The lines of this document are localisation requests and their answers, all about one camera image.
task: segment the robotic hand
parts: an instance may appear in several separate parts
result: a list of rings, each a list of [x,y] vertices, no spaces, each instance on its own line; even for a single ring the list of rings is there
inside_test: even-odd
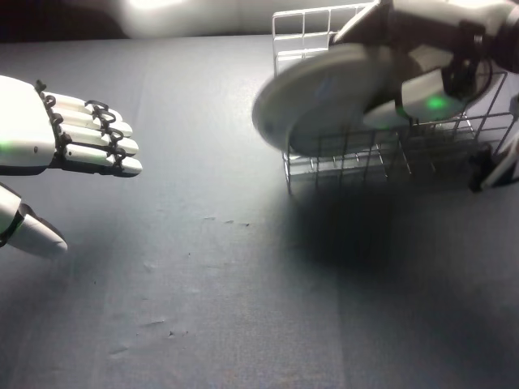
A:
[[[399,96],[365,112],[363,121],[382,129],[447,119],[478,98],[476,70],[481,61],[519,73],[519,6],[509,0],[377,0],[330,41],[344,43],[389,45],[407,53],[429,45],[452,53],[448,66],[405,81]],[[472,160],[478,172],[471,189],[513,181],[518,139],[504,148],[504,155],[486,150]]]
[[[0,76],[0,174],[36,175],[47,168],[134,177],[142,165],[131,127],[99,101],[47,92]],[[51,257],[66,252],[63,236],[0,184],[0,247]]]

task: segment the gray tablecloth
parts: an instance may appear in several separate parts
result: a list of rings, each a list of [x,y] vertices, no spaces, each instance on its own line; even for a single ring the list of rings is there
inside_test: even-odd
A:
[[[1,74],[112,105],[144,165],[2,180],[70,253],[0,251],[0,387],[519,385],[519,186],[290,198],[250,119],[266,36],[0,58]]]

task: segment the green light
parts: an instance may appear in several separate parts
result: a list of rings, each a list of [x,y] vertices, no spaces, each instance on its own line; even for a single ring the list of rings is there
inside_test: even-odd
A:
[[[443,97],[433,96],[427,100],[427,107],[429,109],[442,109],[448,105],[448,102]]]

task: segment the white plate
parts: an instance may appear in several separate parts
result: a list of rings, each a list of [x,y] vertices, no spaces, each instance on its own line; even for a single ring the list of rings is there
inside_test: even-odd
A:
[[[333,46],[267,83],[254,104],[252,121],[282,151],[290,146],[302,156],[339,156],[346,132],[348,151],[361,151],[372,136],[362,123],[364,112],[394,99],[403,81],[444,66],[450,58],[429,47],[407,55],[382,46]],[[379,132],[375,141],[391,142],[391,134]]]

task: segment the wire dish rack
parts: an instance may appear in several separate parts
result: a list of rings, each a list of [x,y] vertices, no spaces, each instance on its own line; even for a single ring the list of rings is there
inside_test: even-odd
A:
[[[277,12],[272,17],[274,74],[293,64],[328,50],[330,38],[368,3],[347,6],[329,6],[300,11]],[[452,182],[465,183],[469,179],[469,156],[482,147],[491,147],[496,154],[515,132],[516,114],[510,112],[511,99],[506,88],[510,77],[505,71],[494,71],[491,90],[475,105],[458,117],[427,123],[410,123],[404,130],[365,130],[336,135],[316,136],[319,145],[317,157],[294,155],[287,145],[283,153],[286,182],[291,192],[292,183],[313,181],[317,186],[323,180],[335,179],[340,185],[351,182],[382,181]],[[368,139],[361,152],[349,149],[357,139]],[[342,144],[342,154],[325,155],[327,144]]]

